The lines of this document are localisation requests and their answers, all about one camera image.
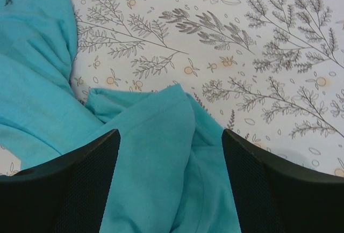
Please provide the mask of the teal t shirt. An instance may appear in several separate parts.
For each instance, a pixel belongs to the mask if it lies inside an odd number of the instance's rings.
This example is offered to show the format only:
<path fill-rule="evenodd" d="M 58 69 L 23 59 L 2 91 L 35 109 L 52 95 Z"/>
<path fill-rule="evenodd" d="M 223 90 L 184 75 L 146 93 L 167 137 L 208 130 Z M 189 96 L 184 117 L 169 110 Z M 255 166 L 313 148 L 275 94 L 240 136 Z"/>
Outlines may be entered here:
<path fill-rule="evenodd" d="M 101 232 L 239 232 L 222 127 L 179 85 L 80 103 L 76 53 L 70 0 L 1 0 L 1 145 L 26 169 L 118 129 Z"/>

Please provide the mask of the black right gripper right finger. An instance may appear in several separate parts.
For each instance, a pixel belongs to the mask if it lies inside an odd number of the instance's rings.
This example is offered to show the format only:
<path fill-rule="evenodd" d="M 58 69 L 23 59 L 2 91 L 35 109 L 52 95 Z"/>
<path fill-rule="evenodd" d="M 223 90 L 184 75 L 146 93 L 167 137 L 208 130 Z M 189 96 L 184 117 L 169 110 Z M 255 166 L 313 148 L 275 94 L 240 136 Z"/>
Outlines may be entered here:
<path fill-rule="evenodd" d="M 343 232 L 343 178 L 289 162 L 225 129 L 224 157 L 242 232 Z"/>

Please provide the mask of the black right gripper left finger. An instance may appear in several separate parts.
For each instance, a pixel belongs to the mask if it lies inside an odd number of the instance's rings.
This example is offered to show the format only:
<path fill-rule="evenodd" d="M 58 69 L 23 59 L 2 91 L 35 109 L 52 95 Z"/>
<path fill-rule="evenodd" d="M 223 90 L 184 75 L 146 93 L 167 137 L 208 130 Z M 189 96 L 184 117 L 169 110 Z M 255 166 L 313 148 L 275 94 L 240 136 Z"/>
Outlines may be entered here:
<path fill-rule="evenodd" d="M 114 129 L 13 176 L 1 176 L 1 232 L 99 232 L 120 145 Z"/>

